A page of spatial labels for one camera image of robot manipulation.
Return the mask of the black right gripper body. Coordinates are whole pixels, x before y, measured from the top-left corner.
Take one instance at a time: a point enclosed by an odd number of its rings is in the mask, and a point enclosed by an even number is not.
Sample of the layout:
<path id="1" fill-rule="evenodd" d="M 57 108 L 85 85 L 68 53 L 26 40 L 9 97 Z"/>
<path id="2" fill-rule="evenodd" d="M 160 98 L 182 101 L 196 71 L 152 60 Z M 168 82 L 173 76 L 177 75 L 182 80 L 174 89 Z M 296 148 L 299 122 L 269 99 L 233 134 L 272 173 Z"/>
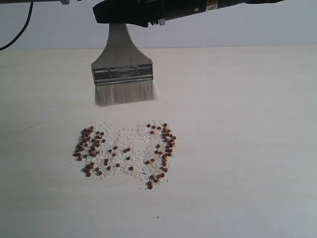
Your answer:
<path id="1" fill-rule="evenodd" d="M 147 28 L 165 21 L 161 0 L 104 0 L 93 7 L 97 23 L 132 24 Z"/>

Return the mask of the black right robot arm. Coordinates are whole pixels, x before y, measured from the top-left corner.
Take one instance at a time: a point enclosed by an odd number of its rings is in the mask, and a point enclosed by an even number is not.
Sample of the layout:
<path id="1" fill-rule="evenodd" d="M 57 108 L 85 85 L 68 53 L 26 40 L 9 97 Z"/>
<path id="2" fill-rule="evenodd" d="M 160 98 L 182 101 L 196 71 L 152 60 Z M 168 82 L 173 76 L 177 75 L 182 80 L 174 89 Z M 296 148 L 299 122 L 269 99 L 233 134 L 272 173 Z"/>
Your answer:
<path id="1" fill-rule="evenodd" d="M 166 21 L 241 4 L 275 4 L 277 0 L 104 0 L 93 7 L 99 24 L 132 24 L 147 28 Z"/>

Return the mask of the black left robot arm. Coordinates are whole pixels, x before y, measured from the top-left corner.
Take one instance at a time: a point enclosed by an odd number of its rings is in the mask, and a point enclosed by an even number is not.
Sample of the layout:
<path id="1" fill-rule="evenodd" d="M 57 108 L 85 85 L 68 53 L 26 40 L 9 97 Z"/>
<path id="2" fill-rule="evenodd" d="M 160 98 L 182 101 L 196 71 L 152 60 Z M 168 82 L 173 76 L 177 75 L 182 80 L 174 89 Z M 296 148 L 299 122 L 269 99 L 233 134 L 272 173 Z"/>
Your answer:
<path id="1" fill-rule="evenodd" d="M 29 2 L 59 2 L 63 5 L 70 4 L 70 0 L 12 0 L 13 3 L 29 3 Z"/>

